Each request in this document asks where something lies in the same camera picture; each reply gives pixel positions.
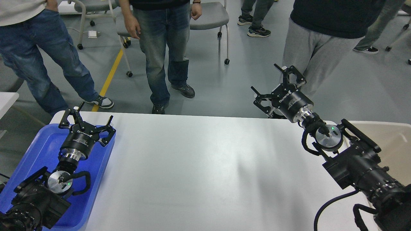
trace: white table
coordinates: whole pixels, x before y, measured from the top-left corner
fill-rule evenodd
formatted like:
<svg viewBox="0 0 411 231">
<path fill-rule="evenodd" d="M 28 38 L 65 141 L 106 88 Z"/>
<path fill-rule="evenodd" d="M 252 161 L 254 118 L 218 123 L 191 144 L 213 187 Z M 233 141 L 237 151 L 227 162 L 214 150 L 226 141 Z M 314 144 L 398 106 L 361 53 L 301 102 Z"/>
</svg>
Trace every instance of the white table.
<svg viewBox="0 0 411 231">
<path fill-rule="evenodd" d="M 51 123 L 59 123 L 63 112 Z M 341 190 L 321 157 L 287 120 L 113 115 L 115 145 L 86 231 L 310 231 L 317 210 Z M 359 193 L 330 205 L 319 231 L 356 231 Z M 372 216 L 362 213 L 370 231 Z"/>
<path fill-rule="evenodd" d="M 18 98 L 16 92 L 0 92 L 0 119 L 10 109 Z"/>
</svg>

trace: grey chair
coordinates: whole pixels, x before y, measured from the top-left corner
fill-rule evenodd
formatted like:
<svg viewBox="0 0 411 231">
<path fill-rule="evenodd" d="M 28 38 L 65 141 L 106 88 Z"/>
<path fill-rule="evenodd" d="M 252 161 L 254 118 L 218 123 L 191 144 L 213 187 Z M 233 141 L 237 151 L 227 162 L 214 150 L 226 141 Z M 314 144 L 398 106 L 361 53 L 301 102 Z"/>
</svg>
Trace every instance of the grey chair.
<svg viewBox="0 0 411 231">
<path fill-rule="evenodd" d="M 227 24 L 229 23 L 229 14 L 227 13 L 227 0 L 224 0 L 224 6 L 221 2 L 204 2 L 201 3 L 202 15 L 199 19 L 190 21 L 191 30 L 209 30 L 214 28 L 220 28 L 217 33 L 217 38 L 221 39 L 221 29 L 226 26 L 227 31 L 227 58 L 224 60 L 224 64 L 228 65 L 229 60 L 229 29 Z"/>
<path fill-rule="evenodd" d="M 128 48 L 131 45 L 131 41 L 128 39 L 128 37 L 130 37 L 130 34 L 126 30 L 126 26 L 124 24 L 124 16 L 121 13 L 119 13 L 115 17 L 115 30 L 117 31 L 117 34 L 119 36 L 120 47 L 123 51 L 123 56 L 124 56 L 124 59 L 126 61 L 127 68 L 128 68 L 128 71 L 126 72 L 126 75 L 128 77 L 132 77 L 133 73 L 131 71 L 131 67 L 130 67 L 130 64 L 128 62 L 127 55 L 126 55 L 126 52 L 125 52 L 125 49 Z"/>
<path fill-rule="evenodd" d="M 74 2 L 74 9 L 77 12 L 81 13 L 80 21 L 80 31 L 79 31 L 79 41 L 77 44 L 78 49 L 83 49 L 83 32 L 84 32 L 84 23 L 86 18 L 100 18 L 100 17 L 111 17 L 115 22 L 115 15 L 113 9 L 119 6 L 116 2 L 111 0 L 68 0 L 68 3 Z M 94 26 L 95 22 L 90 21 L 90 26 Z"/>
<path fill-rule="evenodd" d="M 401 10 L 403 10 L 403 11 L 406 12 L 407 14 L 410 14 L 410 15 L 411 15 L 411 6 L 408 6 L 408 5 L 404 4 L 404 5 L 401 7 Z M 399 33 L 399 35 L 398 35 L 397 38 L 394 40 L 394 42 L 392 42 L 390 45 L 388 45 L 388 46 L 386 47 L 386 51 L 390 51 L 390 50 L 393 48 L 394 44 L 396 44 L 397 42 L 401 41 L 401 40 L 405 37 L 405 35 L 409 33 L 409 31 L 408 31 L 407 33 L 404 33 L 404 31 L 406 31 L 406 30 L 408 29 L 408 27 L 410 26 L 410 24 L 411 24 L 411 18 L 410 18 L 410 20 L 408 21 L 408 23 L 405 24 L 405 25 L 402 27 L 403 30 Z"/>
</svg>

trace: black cable on floor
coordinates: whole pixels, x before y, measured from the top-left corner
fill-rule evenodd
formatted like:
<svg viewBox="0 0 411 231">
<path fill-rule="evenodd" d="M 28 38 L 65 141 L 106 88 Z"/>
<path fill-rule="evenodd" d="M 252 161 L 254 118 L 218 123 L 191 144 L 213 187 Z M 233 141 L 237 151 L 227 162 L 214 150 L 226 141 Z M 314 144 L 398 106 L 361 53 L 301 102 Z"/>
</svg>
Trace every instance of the black cable on floor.
<svg viewBox="0 0 411 231">
<path fill-rule="evenodd" d="M 338 201 L 338 200 L 341 200 L 341 199 L 344 199 L 344 198 L 346 198 L 346 197 L 355 195 L 355 194 L 357 194 L 358 192 L 359 192 L 359 190 L 356 189 L 355 191 L 349 192 L 349 193 L 347 193 L 347 194 L 343 194 L 343 195 L 341 195 L 341 196 L 337 196 L 337 197 L 335 197 L 335 198 L 327 201 L 323 206 L 321 206 L 321 208 L 318 210 L 318 212 L 317 212 L 317 214 L 315 215 L 315 218 L 314 218 L 314 231 L 318 231 L 318 228 L 317 228 L 317 226 L 318 226 L 318 220 L 319 220 L 319 218 L 320 218 L 321 213 L 324 211 L 324 209 L 325 209 L 327 206 L 329 206 L 330 204 L 332 204 L 332 203 L 334 203 L 334 202 L 336 202 L 336 201 Z"/>
</svg>

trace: grey floor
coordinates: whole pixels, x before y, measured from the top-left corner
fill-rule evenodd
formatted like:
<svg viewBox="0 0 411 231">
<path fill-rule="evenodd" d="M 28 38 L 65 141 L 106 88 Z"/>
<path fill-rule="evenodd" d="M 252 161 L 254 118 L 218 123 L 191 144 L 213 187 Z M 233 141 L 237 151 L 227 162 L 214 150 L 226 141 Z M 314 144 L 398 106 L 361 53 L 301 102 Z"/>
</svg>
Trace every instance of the grey floor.
<svg viewBox="0 0 411 231">
<path fill-rule="evenodd" d="M 247 36 L 247 26 L 238 26 L 237 18 L 241 8 L 240 0 L 229 0 L 227 11 L 229 22 L 230 64 L 226 58 L 226 30 L 223 38 L 217 40 L 218 29 L 191 31 L 187 57 L 190 59 L 188 83 L 196 90 L 194 99 L 187 99 L 170 88 L 171 100 L 167 114 L 192 116 L 224 116 L 245 118 L 266 118 L 253 105 L 254 86 L 261 93 L 270 93 L 276 87 L 279 72 L 273 64 L 281 64 L 288 28 L 288 18 L 293 1 L 275 2 L 265 20 L 264 27 L 272 31 L 267 38 Z M 62 16 L 74 42 L 78 41 L 79 15 Z M 324 119 L 339 122 L 348 120 L 369 120 L 411 124 L 411 35 L 396 43 L 390 52 L 384 51 L 409 20 L 408 16 L 393 19 L 381 38 L 374 44 L 380 49 L 376 55 L 350 52 L 328 76 L 312 100 L 314 110 Z M 97 30 L 98 38 L 83 37 L 80 60 L 92 73 L 95 89 L 99 92 L 119 53 L 120 43 L 110 18 L 95 19 L 91 27 L 86 22 L 85 30 Z M 145 57 L 139 49 L 138 40 L 126 50 L 134 73 L 125 75 L 126 64 L 122 59 L 114 74 L 106 96 L 115 106 L 99 111 L 150 113 L 150 89 L 145 77 Z M 50 78 L 61 90 L 70 106 L 78 105 L 80 97 L 65 81 L 62 71 L 47 55 L 43 55 Z M 0 65 L 0 75 L 14 75 Z M 19 89 L 15 106 L 29 112 L 43 123 L 49 123 L 51 116 L 42 111 L 30 94 L 26 84 Z M 91 106 L 84 106 L 90 111 Z M 0 173 L 11 175 L 27 150 L 36 133 L 42 127 L 11 108 L 0 120 L 0 129 L 8 132 L 0 139 Z"/>
</svg>

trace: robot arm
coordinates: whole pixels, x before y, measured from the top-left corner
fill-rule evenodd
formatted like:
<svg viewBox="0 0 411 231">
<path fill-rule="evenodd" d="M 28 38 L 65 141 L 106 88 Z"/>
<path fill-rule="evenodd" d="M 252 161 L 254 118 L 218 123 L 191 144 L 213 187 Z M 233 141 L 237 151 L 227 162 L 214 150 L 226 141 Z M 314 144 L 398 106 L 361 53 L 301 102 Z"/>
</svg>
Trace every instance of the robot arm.
<svg viewBox="0 0 411 231">
<path fill-rule="evenodd" d="M 115 129 L 110 125 L 113 116 L 101 127 L 84 122 L 79 113 L 83 105 L 84 102 L 77 109 L 67 109 L 59 124 L 59 128 L 69 129 L 69 134 L 60 148 L 56 168 L 49 172 L 46 166 L 42 167 L 14 189 L 17 195 L 11 202 L 13 207 L 5 214 L 0 212 L 0 231 L 40 231 L 43 226 L 51 229 L 71 206 L 67 198 L 89 190 L 90 173 L 75 173 L 77 166 L 88 159 L 96 142 L 106 146 Z M 73 116 L 73 125 L 69 124 L 68 116 Z M 109 134 L 100 138 L 102 132 Z M 74 192 L 73 179 L 83 176 L 86 187 Z"/>
<path fill-rule="evenodd" d="M 345 119 L 336 126 L 326 124 L 312 111 L 314 103 L 299 90 L 306 82 L 304 76 L 293 66 L 286 69 L 275 66 L 283 74 L 283 83 L 266 95 L 261 95 L 252 87 L 257 94 L 254 104 L 269 116 L 269 112 L 276 108 L 290 122 L 298 122 L 304 128 L 304 149 L 324 157 L 326 162 L 323 167 L 342 189 L 353 186 L 366 195 L 375 209 L 362 205 L 354 207 L 356 223 L 361 230 L 366 230 L 366 227 L 361 224 L 359 212 L 356 212 L 358 209 L 375 214 L 374 220 L 382 231 L 409 231 L 411 185 L 403 186 L 387 173 L 388 167 L 378 166 L 381 162 L 378 156 L 381 148 Z M 290 83 L 290 74 L 297 76 L 296 84 Z M 263 106 L 263 101 L 270 101 L 271 105 Z M 316 150 L 308 148 L 308 135 L 314 137 L 312 145 Z M 350 140 L 351 146 L 338 153 L 344 136 Z M 324 151 L 337 155 L 330 157 Z"/>
</svg>

